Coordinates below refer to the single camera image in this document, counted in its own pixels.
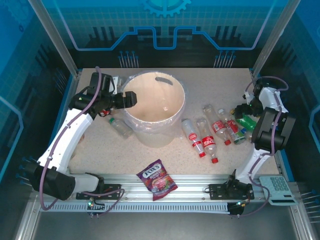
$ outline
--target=work surface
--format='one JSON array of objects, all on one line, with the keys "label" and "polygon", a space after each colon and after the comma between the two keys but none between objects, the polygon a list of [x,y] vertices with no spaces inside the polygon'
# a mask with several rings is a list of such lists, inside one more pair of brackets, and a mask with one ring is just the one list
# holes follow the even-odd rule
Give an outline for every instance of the work surface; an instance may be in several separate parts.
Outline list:
[{"label": "work surface", "polygon": [[[188,93],[182,117],[194,123],[204,116],[202,106],[205,104],[229,111],[244,103],[242,95],[251,81],[247,68],[103,68],[102,73],[128,77],[150,70],[171,74],[183,83]],[[89,85],[94,71],[94,68],[83,69],[77,92]],[[165,147],[150,148],[140,143],[134,135],[123,140],[106,118],[97,116],[78,145],[69,169],[74,174],[137,174],[150,163],[161,159],[169,174],[231,174],[244,162],[252,144],[246,141],[240,145],[232,143],[225,146],[220,138],[214,139],[218,148],[217,164],[212,164],[209,156],[199,158],[184,136],[175,138]],[[268,159],[258,173],[278,174],[274,157]]]}]

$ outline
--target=purple cable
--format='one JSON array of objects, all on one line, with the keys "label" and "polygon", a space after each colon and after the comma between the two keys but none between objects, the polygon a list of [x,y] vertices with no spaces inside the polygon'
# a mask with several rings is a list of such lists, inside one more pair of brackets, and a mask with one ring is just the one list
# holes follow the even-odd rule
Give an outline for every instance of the purple cable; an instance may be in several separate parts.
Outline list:
[{"label": "purple cable", "polygon": [[[270,78],[270,79],[277,79],[279,81],[281,81],[282,83],[285,84],[286,88],[280,88],[278,89],[277,91],[287,91],[289,89],[289,86],[288,84],[281,78],[279,77],[276,77],[276,76],[261,76],[261,77],[258,77],[258,79],[262,79],[262,78]],[[250,85],[252,84],[253,82],[250,82],[250,84],[246,87],[245,91],[248,90],[248,88],[250,87]],[[276,128],[277,128],[277,125],[278,125],[278,122],[279,122],[279,118],[281,116],[281,113],[282,113],[282,108],[280,106],[280,101],[278,99],[278,96],[276,93],[273,94],[274,95],[274,98],[275,98],[275,101],[276,101],[276,104],[278,105],[279,107],[279,112],[278,114],[276,115],[275,117],[275,120],[274,120],[274,124],[273,124],[273,127],[272,127],[272,131],[271,131],[271,153],[263,153],[256,161],[255,163],[253,164],[253,166],[251,167],[250,171],[249,171],[249,180],[251,181],[251,183],[257,187],[260,187],[260,188],[263,188],[267,191],[267,197],[264,201],[264,203],[256,210],[252,211],[252,212],[249,212],[247,214],[243,214],[241,215],[241,217],[247,217],[247,216],[250,216],[252,214],[255,214],[257,213],[258,211],[260,211],[269,201],[269,198],[270,198],[270,191],[267,187],[265,186],[262,186],[261,184],[257,184],[254,182],[254,180],[251,178],[251,174],[253,172],[253,170],[255,169],[255,167],[257,166],[257,164],[260,162],[260,160],[262,159],[262,157],[266,156],[266,155],[269,155],[270,157],[271,156],[274,156],[275,155],[275,134],[276,134]],[[240,215],[231,215],[232,217],[240,217]]]},{"label": "purple cable", "polygon": [[120,191],[122,191],[121,196],[114,202],[114,204],[111,207],[109,207],[109,209],[107,211],[104,211],[102,213],[97,214],[96,217],[98,217],[98,216],[101,216],[101,215],[104,215],[104,214],[107,214],[108,212],[110,212],[115,207],[115,205],[120,201],[120,199],[124,196],[125,190],[123,188],[120,188],[120,189],[117,189],[117,190],[114,190],[114,191],[110,191],[110,192],[107,192],[107,193],[103,193],[103,194],[95,194],[95,193],[86,192],[86,191],[83,191],[82,193],[86,194],[88,196],[102,197],[102,196],[108,196],[108,195],[111,195],[111,194],[115,194],[115,193],[120,192]]},{"label": "purple cable", "polygon": [[53,207],[53,205],[55,205],[55,203],[58,201],[58,198],[56,198],[51,204],[50,206],[46,207],[45,203],[44,203],[44,182],[45,182],[45,176],[46,176],[46,172],[49,166],[50,161],[53,159],[53,155],[54,155],[54,151],[60,141],[60,139],[62,138],[62,136],[64,135],[64,133],[66,132],[67,129],[69,129],[71,127],[71,124],[77,120],[83,113],[85,113],[91,106],[92,104],[95,102],[98,94],[99,94],[99,90],[101,87],[101,82],[102,82],[102,73],[101,70],[98,66],[95,67],[96,72],[99,74],[99,78],[98,78],[98,86],[96,88],[96,91],[94,93],[93,98],[91,99],[91,101],[89,102],[89,104],[77,115],[75,116],[73,119],[71,119],[70,122],[68,122],[66,124],[66,126],[62,129],[62,131],[60,132],[60,134],[58,135],[58,137],[56,138],[56,140],[54,141],[52,148],[50,150],[49,156],[46,159],[45,165],[43,167],[42,170],[42,174],[41,174],[41,178],[40,178],[40,185],[39,185],[39,194],[40,194],[40,205],[42,207],[43,210],[48,211],[49,209],[51,209]]}]

